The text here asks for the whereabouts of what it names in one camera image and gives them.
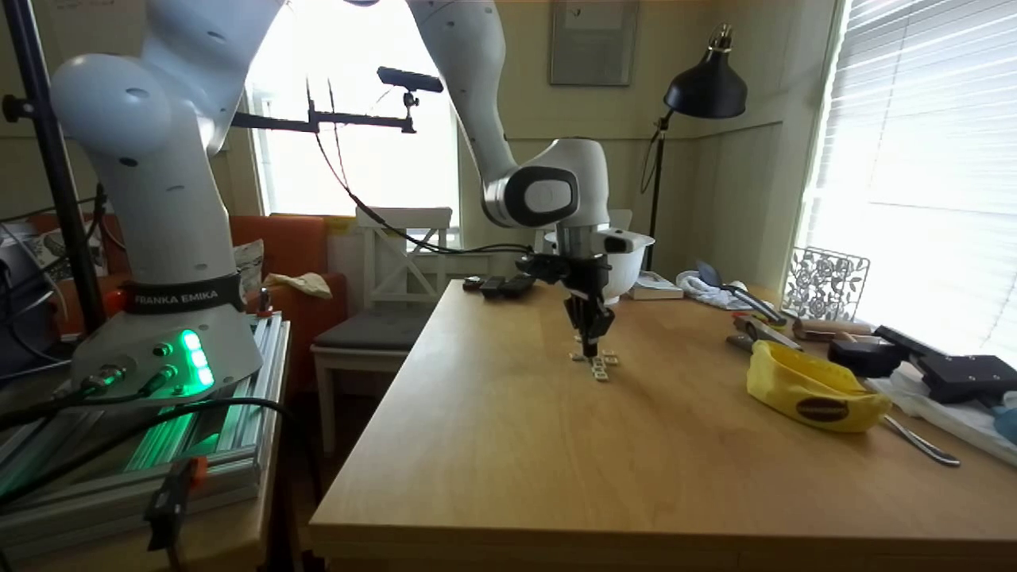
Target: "wall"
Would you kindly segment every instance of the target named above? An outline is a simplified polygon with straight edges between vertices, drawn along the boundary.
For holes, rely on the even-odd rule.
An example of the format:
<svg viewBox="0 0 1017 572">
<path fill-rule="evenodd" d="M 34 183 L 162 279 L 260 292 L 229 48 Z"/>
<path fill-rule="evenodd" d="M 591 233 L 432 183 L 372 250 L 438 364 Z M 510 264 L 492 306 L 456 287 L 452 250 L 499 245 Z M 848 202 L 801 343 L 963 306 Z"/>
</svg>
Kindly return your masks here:
<svg viewBox="0 0 1017 572">
<path fill-rule="evenodd" d="M 141 37 L 141 0 L 40 0 L 38 7 L 52 59 L 96 48 L 134 51 Z M 654 267 L 673 278 L 707 260 L 724 278 L 774 289 L 796 225 L 837 7 L 838 0 L 639 0 L 633 83 L 625 90 L 556 90 L 546 87 L 548 0 L 503 0 L 507 142 L 518 159 L 526 159 L 552 136 L 604 139 L 609 207 L 635 211 L 633 228 L 649 228 L 645 139 L 665 111 L 665 87 L 698 59 L 705 37 L 720 22 L 734 24 L 730 64 L 749 87 L 749 111 L 738 120 L 670 120 Z M 6 37 L 0 90 L 23 91 Z M 79 157 L 73 164 L 84 194 L 96 178 Z M 257 212 L 251 136 L 232 133 L 212 169 L 225 207 Z M 0 127 L 0 171 L 0 216 L 47 202 L 25 124 Z M 503 233 L 482 218 L 466 154 L 461 186 L 466 240 L 526 238 L 526 233 Z"/>
</svg>

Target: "lamp shade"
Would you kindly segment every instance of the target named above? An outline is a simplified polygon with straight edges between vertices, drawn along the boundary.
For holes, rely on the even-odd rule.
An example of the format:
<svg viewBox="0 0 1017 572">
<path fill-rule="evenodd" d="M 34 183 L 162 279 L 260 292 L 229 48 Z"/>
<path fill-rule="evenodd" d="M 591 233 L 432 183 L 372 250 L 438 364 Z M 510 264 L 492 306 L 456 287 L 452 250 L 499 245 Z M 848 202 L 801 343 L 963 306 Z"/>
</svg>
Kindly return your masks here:
<svg viewBox="0 0 1017 572">
<path fill-rule="evenodd" d="M 707 42 L 703 59 L 677 74 L 665 91 L 665 105 L 694 118 L 734 118 L 744 115 L 746 87 L 730 69 L 730 32 L 724 28 Z"/>
</svg>

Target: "floor lamp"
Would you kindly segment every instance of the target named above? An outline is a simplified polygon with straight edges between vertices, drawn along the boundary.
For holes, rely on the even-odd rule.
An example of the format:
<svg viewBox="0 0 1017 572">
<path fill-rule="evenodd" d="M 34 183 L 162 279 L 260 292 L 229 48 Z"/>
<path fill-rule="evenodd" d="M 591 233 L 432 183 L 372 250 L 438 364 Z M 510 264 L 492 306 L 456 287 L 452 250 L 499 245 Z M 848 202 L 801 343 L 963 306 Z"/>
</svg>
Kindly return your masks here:
<svg viewBox="0 0 1017 572">
<path fill-rule="evenodd" d="M 649 211 L 649 236 L 659 236 L 659 201 L 660 201 L 660 169 L 665 169 L 665 130 L 673 115 L 688 118 L 738 118 L 744 115 L 746 87 L 730 69 L 730 28 L 720 28 L 707 46 L 697 66 L 677 74 L 665 91 L 666 111 L 659 118 L 659 130 L 650 136 L 654 146 L 654 183 L 650 183 L 650 211 Z"/>
</svg>

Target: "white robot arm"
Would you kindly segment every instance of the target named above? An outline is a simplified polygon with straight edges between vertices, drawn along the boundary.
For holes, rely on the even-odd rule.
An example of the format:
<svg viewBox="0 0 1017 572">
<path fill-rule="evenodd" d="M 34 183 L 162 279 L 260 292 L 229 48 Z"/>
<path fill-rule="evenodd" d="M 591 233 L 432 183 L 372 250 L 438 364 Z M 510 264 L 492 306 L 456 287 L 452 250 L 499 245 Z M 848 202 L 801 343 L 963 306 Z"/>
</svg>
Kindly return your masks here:
<svg viewBox="0 0 1017 572">
<path fill-rule="evenodd" d="M 225 139 L 278 7 L 282 0 L 149 0 L 141 56 L 83 53 L 53 74 L 53 111 L 92 159 L 130 260 L 130 306 L 83 340 L 77 379 L 134 379 L 119 393 L 173 388 L 181 371 L 162 351 L 181 333 L 199 340 L 206 364 L 196 379 L 215 382 L 191 386 L 191 393 L 257 371 L 251 317 L 234 298 L 229 218 L 206 157 Z M 609 323 L 596 236 L 608 225 L 604 150 L 595 139 L 556 139 L 518 164 L 497 111 L 505 37 L 492 0 L 409 0 L 409 8 L 470 136 L 486 216 L 499 225 L 558 225 L 562 255 L 552 269 L 535 264 L 535 273 L 578 292 L 569 317 L 595 356 L 595 340 Z"/>
</svg>

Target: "window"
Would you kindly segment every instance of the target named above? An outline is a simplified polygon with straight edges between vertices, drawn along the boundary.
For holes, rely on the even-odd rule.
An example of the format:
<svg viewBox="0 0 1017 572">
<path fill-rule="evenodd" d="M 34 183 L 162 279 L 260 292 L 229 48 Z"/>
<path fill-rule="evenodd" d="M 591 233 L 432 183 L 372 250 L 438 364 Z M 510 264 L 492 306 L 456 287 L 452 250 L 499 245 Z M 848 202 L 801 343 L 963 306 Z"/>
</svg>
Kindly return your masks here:
<svg viewBox="0 0 1017 572">
<path fill-rule="evenodd" d="M 251 111 L 302 120 L 310 94 L 316 111 L 404 118 L 404 90 L 385 87 L 377 66 L 438 75 L 408 4 L 288 0 L 251 64 Z M 453 207 L 452 101 L 446 91 L 415 100 L 415 133 L 348 124 L 322 124 L 316 136 L 254 130 L 266 212 L 352 216 L 337 176 L 372 207 Z"/>
<path fill-rule="evenodd" d="M 1017 364 L 1017 0 L 855 0 L 796 245 L 872 258 L 859 317 Z"/>
</svg>

